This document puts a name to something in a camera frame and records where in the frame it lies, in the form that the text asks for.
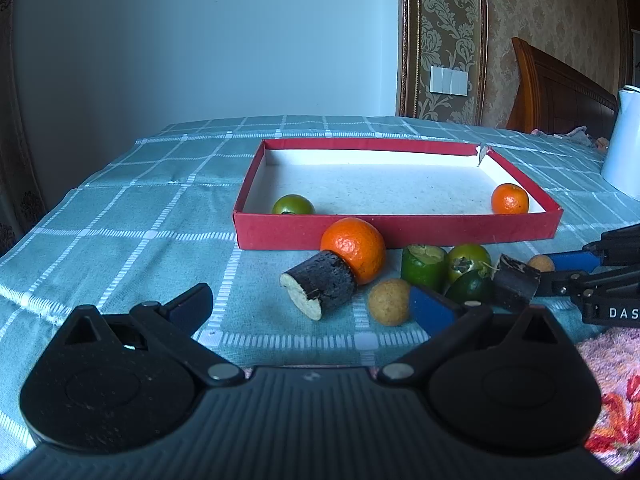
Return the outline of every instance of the wooden headboard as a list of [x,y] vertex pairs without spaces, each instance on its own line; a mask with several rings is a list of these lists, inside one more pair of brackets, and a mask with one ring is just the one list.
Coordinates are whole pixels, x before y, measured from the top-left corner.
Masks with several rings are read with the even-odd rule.
[[520,66],[520,87],[508,130],[565,134],[586,126],[591,137],[611,138],[618,101],[587,76],[520,38],[511,38]]

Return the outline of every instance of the tangerine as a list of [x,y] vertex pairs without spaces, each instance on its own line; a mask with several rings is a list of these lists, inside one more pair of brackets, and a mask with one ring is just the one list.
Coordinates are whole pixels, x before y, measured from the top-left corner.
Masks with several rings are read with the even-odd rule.
[[491,209],[496,214],[519,214],[529,212],[529,195],[515,184],[500,184],[491,195]]
[[359,285],[372,282],[385,265],[386,247],[380,232],[359,218],[342,218],[322,234],[321,251],[332,251],[351,268]]

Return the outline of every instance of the white kettle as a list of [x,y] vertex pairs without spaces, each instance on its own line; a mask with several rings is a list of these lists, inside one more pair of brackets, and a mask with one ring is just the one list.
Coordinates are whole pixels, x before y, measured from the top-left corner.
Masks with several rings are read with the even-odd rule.
[[640,200],[640,88],[618,91],[620,110],[602,167],[602,177],[617,190]]

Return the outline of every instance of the red box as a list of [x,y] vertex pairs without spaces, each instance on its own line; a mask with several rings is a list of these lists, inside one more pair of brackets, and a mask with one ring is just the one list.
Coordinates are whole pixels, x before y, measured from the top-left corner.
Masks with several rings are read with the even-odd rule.
[[[317,250],[329,225],[353,216],[374,225],[389,249],[552,238],[561,207],[503,156],[479,152],[478,144],[431,140],[263,140],[234,205],[238,246]],[[503,182],[529,193],[528,214],[491,212]],[[270,214],[288,193],[307,197],[316,214]]]

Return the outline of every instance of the triangular cutout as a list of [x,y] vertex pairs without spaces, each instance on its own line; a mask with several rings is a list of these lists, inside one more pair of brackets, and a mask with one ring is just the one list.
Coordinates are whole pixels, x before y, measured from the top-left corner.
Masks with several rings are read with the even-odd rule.
[[98,341],[98,335],[94,330],[94,324],[87,316],[78,319],[76,325],[66,337],[66,345],[76,345],[78,343],[95,343]]
[[557,344],[558,340],[542,316],[533,316],[522,336],[524,341]]

